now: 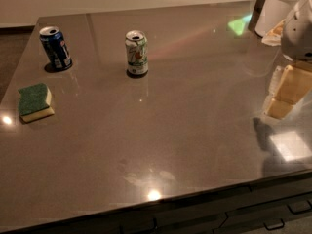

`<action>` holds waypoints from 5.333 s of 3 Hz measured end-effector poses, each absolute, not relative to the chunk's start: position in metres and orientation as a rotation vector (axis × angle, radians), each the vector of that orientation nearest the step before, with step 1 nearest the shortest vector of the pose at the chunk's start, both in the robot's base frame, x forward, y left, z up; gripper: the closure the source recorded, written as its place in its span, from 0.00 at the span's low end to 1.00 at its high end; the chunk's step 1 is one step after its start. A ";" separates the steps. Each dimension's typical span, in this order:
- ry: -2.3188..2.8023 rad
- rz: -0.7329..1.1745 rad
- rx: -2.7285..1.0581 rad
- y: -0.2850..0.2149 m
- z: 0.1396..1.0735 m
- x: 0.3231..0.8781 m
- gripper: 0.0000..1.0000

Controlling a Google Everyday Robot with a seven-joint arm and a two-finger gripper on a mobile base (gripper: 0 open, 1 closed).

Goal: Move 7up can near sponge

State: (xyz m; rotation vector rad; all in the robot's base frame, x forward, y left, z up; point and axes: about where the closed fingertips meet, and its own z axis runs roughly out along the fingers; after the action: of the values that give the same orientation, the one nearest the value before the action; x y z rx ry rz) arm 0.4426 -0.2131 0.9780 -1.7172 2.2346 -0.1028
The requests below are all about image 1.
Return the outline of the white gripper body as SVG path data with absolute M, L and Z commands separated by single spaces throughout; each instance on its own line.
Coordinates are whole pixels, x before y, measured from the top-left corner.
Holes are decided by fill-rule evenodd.
M 299 0 L 288 13 L 281 49 L 289 59 L 312 61 L 312 0 Z

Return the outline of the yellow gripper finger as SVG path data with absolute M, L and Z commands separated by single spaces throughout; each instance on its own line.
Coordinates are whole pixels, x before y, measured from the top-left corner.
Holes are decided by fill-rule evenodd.
M 264 114 L 284 119 L 312 90 L 312 64 L 287 65 L 272 76 Z

